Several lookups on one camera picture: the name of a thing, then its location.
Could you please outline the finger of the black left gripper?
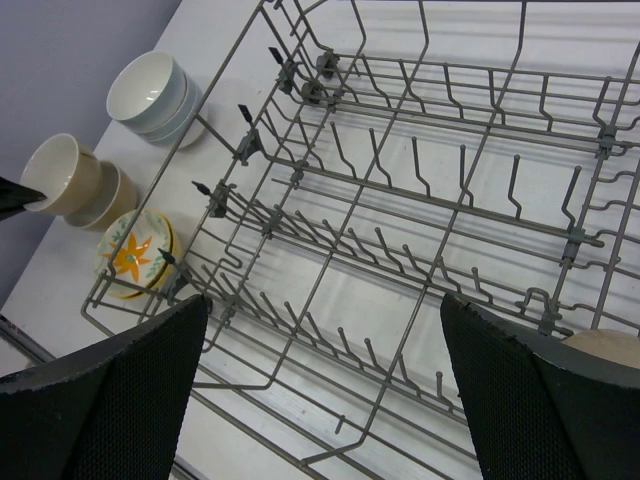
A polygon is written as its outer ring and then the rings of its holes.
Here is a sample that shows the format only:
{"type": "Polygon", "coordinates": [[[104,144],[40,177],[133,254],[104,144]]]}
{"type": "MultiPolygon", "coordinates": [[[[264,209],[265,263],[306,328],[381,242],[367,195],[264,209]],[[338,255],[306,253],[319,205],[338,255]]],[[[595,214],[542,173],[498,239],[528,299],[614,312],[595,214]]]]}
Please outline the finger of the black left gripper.
{"type": "Polygon", "coordinates": [[[20,184],[0,178],[0,220],[4,221],[26,210],[25,206],[43,201],[45,195],[20,184]]]}

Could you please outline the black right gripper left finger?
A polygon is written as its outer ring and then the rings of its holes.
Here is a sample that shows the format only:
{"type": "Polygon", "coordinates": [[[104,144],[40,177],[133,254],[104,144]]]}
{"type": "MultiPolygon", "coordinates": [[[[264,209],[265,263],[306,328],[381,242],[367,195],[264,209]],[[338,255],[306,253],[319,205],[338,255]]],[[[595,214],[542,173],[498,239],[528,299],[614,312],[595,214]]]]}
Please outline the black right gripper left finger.
{"type": "Polygon", "coordinates": [[[207,299],[193,295],[2,377],[2,478],[168,478],[207,321],[207,299]]]}

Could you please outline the beige bowl with flower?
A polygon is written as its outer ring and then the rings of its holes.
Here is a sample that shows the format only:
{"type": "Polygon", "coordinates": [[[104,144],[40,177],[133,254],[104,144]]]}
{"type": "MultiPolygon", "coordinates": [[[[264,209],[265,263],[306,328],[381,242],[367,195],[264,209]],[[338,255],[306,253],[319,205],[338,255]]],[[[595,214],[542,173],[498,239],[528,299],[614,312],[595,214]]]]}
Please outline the beige bowl with flower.
{"type": "Polygon", "coordinates": [[[93,202],[63,217],[73,228],[104,231],[120,216],[136,208],[137,190],[129,176],[110,161],[101,161],[100,165],[102,186],[93,202]]]}

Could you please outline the orange green floral bowl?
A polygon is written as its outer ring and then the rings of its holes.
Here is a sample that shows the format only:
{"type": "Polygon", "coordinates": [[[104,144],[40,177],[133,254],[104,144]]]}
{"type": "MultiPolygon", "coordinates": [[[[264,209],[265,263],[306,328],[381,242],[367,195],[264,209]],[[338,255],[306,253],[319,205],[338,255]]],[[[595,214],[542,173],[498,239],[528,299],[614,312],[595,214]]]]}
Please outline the orange green floral bowl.
{"type": "Polygon", "coordinates": [[[127,299],[141,294],[135,287],[150,288],[162,276],[166,262],[160,249],[171,250],[173,234],[169,221],[159,212],[143,210],[128,234],[125,234],[135,210],[118,217],[103,234],[93,260],[93,273],[97,277],[108,269],[108,261],[116,251],[112,266],[115,278],[128,286],[112,283],[107,294],[127,299]]]}

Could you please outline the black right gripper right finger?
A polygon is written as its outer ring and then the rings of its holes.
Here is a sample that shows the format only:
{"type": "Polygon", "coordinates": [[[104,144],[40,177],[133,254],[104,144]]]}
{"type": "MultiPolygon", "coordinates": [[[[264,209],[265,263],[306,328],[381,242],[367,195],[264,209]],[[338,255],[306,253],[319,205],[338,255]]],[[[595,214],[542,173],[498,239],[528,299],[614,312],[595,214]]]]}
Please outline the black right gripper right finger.
{"type": "Polygon", "coordinates": [[[452,294],[440,318],[484,478],[638,478],[639,369],[452,294]]]}

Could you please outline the light blue bowl rack end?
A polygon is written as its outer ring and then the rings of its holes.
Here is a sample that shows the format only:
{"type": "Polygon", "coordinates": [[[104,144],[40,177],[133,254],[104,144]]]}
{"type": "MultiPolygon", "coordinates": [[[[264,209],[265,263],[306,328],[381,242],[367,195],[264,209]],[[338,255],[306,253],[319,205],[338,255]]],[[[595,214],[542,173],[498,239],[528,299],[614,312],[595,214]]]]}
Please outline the light blue bowl rack end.
{"type": "Polygon", "coordinates": [[[131,61],[112,83],[107,113],[133,131],[154,130],[180,108],[186,83],[184,70],[171,55],[147,52],[131,61]]]}

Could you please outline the yellow dotted bowl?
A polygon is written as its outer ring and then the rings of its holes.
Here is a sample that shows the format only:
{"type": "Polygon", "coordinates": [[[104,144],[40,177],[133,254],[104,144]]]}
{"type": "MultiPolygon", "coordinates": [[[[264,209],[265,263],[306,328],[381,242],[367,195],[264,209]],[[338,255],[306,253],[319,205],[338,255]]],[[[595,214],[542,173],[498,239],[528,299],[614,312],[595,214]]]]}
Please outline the yellow dotted bowl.
{"type": "Polygon", "coordinates": [[[181,240],[168,218],[157,211],[143,211],[116,254],[116,277],[145,289],[161,287],[169,276],[169,263],[161,250],[177,258],[181,240]]]}

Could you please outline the light blue bowl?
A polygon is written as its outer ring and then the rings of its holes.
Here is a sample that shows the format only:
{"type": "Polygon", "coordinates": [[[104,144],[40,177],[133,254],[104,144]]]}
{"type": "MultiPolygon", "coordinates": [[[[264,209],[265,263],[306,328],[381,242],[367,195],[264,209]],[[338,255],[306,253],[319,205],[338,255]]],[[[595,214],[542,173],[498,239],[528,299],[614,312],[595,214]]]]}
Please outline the light blue bowl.
{"type": "Polygon", "coordinates": [[[204,125],[195,118],[199,114],[203,119],[208,115],[208,105],[199,108],[202,96],[197,94],[190,103],[190,108],[184,111],[180,122],[165,135],[144,135],[143,139],[156,147],[169,149],[174,144],[184,148],[195,142],[204,131],[204,125]]]}
{"type": "Polygon", "coordinates": [[[193,113],[197,102],[201,99],[202,92],[200,87],[190,78],[186,77],[186,90],[185,96],[181,105],[176,112],[162,125],[159,125],[153,130],[138,132],[135,134],[145,141],[157,142],[164,137],[173,134],[178,131],[183,124],[187,121],[189,116],[193,113]]]}

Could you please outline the plain beige bowl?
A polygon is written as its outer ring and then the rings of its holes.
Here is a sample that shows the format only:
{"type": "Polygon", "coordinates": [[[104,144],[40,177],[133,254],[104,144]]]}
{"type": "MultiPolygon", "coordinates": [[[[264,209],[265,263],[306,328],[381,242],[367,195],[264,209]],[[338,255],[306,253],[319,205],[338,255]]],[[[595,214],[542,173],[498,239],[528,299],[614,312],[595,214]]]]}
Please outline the plain beige bowl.
{"type": "Polygon", "coordinates": [[[640,369],[640,340],[637,336],[608,329],[576,333],[564,345],[620,365],[640,369]]]}

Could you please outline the beige bowl with plant drawing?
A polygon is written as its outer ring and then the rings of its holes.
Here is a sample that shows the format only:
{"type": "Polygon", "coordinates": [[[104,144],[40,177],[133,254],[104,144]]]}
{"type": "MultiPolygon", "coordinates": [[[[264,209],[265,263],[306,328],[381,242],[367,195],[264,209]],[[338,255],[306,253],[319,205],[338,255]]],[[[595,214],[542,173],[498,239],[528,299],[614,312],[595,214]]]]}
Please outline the beige bowl with plant drawing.
{"type": "Polygon", "coordinates": [[[67,133],[47,139],[32,155],[20,184],[41,192],[30,212],[68,215],[91,203],[102,188],[102,167],[93,151],[67,133]]]}

